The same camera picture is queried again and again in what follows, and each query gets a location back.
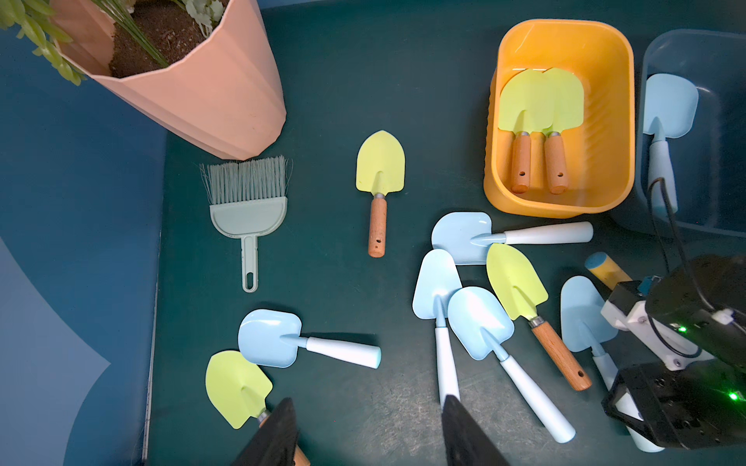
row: white handle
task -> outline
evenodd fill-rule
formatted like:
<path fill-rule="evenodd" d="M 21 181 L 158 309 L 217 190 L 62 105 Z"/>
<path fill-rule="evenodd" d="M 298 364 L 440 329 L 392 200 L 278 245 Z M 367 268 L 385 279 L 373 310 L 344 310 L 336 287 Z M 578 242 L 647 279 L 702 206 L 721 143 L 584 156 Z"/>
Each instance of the white handle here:
<path fill-rule="evenodd" d="M 259 287 L 257 275 L 257 237 L 241 236 L 241 272 L 243 272 L 243 291 L 253 293 Z M 248 287 L 246 275 L 251 274 L 251 288 Z"/>
<path fill-rule="evenodd" d="M 500 361 L 513 383 L 525 398 L 528 406 L 539 417 L 555 441 L 564 444 L 575 436 L 575 428 L 565 419 L 565 416 L 552 403 L 552 400 L 543 390 L 526 374 L 526 371 L 515 361 L 512 356 Z"/>
<path fill-rule="evenodd" d="M 596 363 L 598 371 L 601 372 L 601 378 L 604 379 L 604 385 L 606 385 L 606 388 L 611 389 L 611 386 L 614 385 L 614 379 L 616 379 L 616 373 L 619 372 L 616 364 L 614 364 L 614 361 L 611 359 L 611 356 L 608 354 L 604 354 L 603 356 L 593 356 L 593 362 Z M 632 399 L 632 396 L 629 393 L 624 394 L 624 396 L 616 403 L 616 408 L 620 412 L 642 421 L 635 400 Z M 628 427 L 627 430 L 630 431 L 632 440 L 635 442 L 635 445 L 639 450 L 646 453 L 655 453 L 664 450 L 663 447 L 655 445 L 653 442 L 647 440 L 631 428 Z"/>
<path fill-rule="evenodd" d="M 330 358 L 377 369 L 380 364 L 380 348 L 352 341 L 327 340 L 309 337 L 306 349 Z"/>
<path fill-rule="evenodd" d="M 561 245 L 587 243 L 593 238 L 593 225 L 589 221 L 545 225 L 505 232 L 506 245 Z"/>
<path fill-rule="evenodd" d="M 448 327 L 437 327 L 435 329 L 435 345 L 438 356 L 438 390 L 440 392 L 440 407 L 442 408 L 445 404 L 446 395 L 454 395 L 459 400 L 461 399 Z"/>
<path fill-rule="evenodd" d="M 601 372 L 601 378 L 604 379 L 606 389 L 611 390 L 614 379 L 616 379 L 616 373 L 619 372 L 611 356 L 608 353 L 603 356 L 593 356 L 593 362 L 596 363 L 598 371 Z"/>
<path fill-rule="evenodd" d="M 671 166 L 667 141 L 655 141 L 651 144 L 650 160 L 648 161 L 648 186 L 653 180 L 661 177 L 665 179 L 665 190 L 668 193 L 668 199 L 671 201 L 671 208 L 676 212 L 679 209 L 679 204 L 676 200 L 674 168 Z M 667 214 L 660 188 L 659 183 L 656 183 L 655 188 L 653 188 L 653 212 L 660 218 L 666 218 Z"/>

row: brush bristles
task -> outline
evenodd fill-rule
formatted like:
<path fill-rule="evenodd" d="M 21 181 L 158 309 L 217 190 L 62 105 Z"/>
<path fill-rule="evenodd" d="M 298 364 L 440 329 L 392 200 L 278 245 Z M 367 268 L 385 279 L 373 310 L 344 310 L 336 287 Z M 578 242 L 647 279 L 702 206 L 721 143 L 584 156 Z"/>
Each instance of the brush bristles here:
<path fill-rule="evenodd" d="M 285 157 L 200 165 L 210 204 L 279 198 L 285 195 Z"/>

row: yellow plastic basket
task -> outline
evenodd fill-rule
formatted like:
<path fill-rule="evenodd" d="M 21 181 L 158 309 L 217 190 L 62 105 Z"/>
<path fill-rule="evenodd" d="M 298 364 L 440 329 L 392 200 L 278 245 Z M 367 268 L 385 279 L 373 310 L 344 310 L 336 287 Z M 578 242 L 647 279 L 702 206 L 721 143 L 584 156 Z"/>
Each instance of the yellow plastic basket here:
<path fill-rule="evenodd" d="M 547 187 L 544 136 L 531 135 L 531 187 L 510 191 L 513 133 L 498 129 L 500 92 L 525 69 L 562 68 L 583 83 L 583 124 L 562 132 L 569 188 Z M 633 55 L 627 38 L 601 22 L 532 19 L 514 26 L 500 44 L 487 119 L 484 192 L 499 210 L 534 217 L 570 218 L 619 205 L 634 182 Z"/>

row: blue wall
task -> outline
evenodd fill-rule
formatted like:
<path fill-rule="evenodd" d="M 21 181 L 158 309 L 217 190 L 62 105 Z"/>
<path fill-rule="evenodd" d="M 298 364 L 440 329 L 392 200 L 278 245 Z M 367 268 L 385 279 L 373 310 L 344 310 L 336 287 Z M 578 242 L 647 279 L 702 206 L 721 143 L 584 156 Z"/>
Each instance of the blue wall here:
<path fill-rule="evenodd" d="M 14 35 L 0 31 L 0 463 L 130 465 L 166 131 L 93 81 L 68 83 Z"/>

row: pink flower pot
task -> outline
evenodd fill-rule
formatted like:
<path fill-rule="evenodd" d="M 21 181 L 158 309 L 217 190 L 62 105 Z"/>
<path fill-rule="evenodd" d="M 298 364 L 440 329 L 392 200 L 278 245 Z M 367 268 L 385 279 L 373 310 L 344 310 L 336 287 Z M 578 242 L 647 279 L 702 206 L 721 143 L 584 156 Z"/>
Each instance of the pink flower pot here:
<path fill-rule="evenodd" d="M 168 68 L 112 78 L 114 25 L 90 0 L 51 0 L 54 21 L 74 40 L 60 52 L 92 79 L 192 144 L 246 160 L 285 123 L 275 58 L 256 0 L 231 0 L 203 43 Z"/>

